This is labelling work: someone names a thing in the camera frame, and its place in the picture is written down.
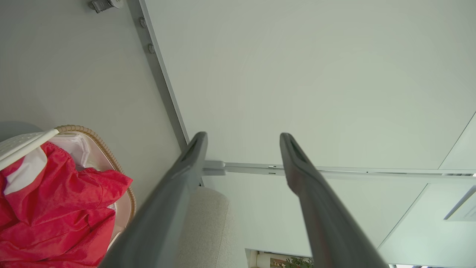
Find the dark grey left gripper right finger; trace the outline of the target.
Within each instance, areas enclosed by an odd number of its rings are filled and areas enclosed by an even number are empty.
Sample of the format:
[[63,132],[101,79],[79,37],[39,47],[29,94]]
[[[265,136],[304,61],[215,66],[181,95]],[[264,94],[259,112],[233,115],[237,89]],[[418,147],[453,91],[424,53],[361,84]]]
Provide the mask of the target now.
[[387,268],[367,236],[294,137],[279,136],[284,173],[298,196],[316,268]]

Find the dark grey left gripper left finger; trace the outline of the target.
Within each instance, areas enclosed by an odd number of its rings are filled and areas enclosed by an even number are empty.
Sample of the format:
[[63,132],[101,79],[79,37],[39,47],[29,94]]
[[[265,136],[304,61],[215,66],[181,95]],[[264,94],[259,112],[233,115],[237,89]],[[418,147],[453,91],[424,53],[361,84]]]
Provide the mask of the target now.
[[200,185],[207,147],[207,133],[196,133],[107,251],[101,268],[174,266],[190,198]]

